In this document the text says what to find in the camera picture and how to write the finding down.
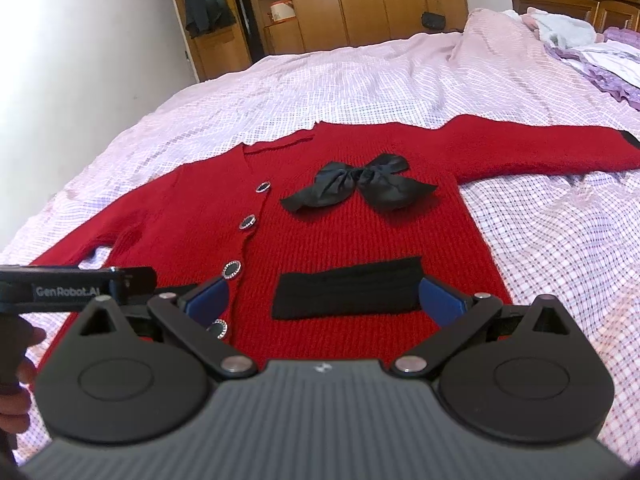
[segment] pile of clothes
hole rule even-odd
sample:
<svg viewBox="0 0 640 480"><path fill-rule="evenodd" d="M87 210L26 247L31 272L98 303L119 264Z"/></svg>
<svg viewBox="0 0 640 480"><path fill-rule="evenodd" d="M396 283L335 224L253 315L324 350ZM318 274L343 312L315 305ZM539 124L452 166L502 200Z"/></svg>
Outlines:
<svg viewBox="0 0 640 480"><path fill-rule="evenodd" d="M529 7L505 14L533 32L550 56L570 65L618 102L640 110L640 34L617 27L597 34L590 23Z"/></svg>

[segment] white logo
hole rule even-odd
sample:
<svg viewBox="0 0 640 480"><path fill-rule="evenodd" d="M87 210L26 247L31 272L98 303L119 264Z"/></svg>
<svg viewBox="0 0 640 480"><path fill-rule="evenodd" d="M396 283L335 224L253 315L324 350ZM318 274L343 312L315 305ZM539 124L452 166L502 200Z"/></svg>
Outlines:
<svg viewBox="0 0 640 480"><path fill-rule="evenodd" d="M334 367L332 367L329 363L322 363L321 365L314 366L314 370L316 372L320 372L321 374L325 374L327 372L330 372L333 369L334 369Z"/></svg>
<svg viewBox="0 0 640 480"><path fill-rule="evenodd" d="M36 294L41 298L90 298L92 296L100 296L100 289L96 286L90 288L36 288Z"/></svg>

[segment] bow knot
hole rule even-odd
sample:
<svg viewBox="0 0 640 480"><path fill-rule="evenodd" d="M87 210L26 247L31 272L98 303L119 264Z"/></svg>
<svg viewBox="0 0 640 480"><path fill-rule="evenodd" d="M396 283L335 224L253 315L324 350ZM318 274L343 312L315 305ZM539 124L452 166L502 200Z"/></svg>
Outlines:
<svg viewBox="0 0 640 480"><path fill-rule="evenodd" d="M280 203L289 212L303 207L324 207L347 199L357 188L376 211L400 209L436 189L412 178L396 175L408 170L403 156L383 153L362 168L343 162L329 162L318 171L311 186L283 198Z"/></svg>

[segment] sweater sleeve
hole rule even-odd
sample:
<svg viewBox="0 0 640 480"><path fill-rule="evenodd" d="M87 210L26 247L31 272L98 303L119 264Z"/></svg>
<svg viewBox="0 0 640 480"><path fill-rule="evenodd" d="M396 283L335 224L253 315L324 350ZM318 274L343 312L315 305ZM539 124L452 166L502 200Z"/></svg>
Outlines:
<svg viewBox="0 0 640 480"><path fill-rule="evenodd" d="M600 126L526 126L460 116L436 130L459 184L503 175L636 170L640 149L625 132Z"/></svg>
<svg viewBox="0 0 640 480"><path fill-rule="evenodd" d="M128 192L108 205L57 244L36 258L32 265L77 265L101 246L113 247L111 255L126 250L139 237L146 218L154 215L174 186L180 168Z"/></svg>

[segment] black button with silver rim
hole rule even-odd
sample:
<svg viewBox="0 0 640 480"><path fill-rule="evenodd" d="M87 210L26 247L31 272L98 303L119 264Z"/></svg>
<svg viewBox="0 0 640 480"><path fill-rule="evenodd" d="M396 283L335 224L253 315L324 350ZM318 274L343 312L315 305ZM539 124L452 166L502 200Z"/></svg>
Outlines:
<svg viewBox="0 0 640 480"><path fill-rule="evenodd" d="M226 324L224 319L217 319L211 326L207 328L207 332L209 332L212 336L217 337L218 339L224 339L226 332L228 331L229 326Z"/></svg>
<svg viewBox="0 0 640 480"><path fill-rule="evenodd" d="M233 260L232 262L229 262L222 269L222 277L225 280L231 280L232 278L238 275L241 267L242 267L242 264L238 260Z"/></svg>
<svg viewBox="0 0 640 480"><path fill-rule="evenodd" d="M271 182L267 181L267 182L263 182L262 184L260 184L260 186L258 186L257 188L255 188L255 192L256 193L264 193L265 191L267 191L269 188L271 187Z"/></svg>
<svg viewBox="0 0 640 480"><path fill-rule="evenodd" d="M252 225L255 224L255 215L249 215L247 218L245 218L244 220L242 220L242 222L240 222L240 230L244 231L245 229L248 229L249 227L251 227Z"/></svg>

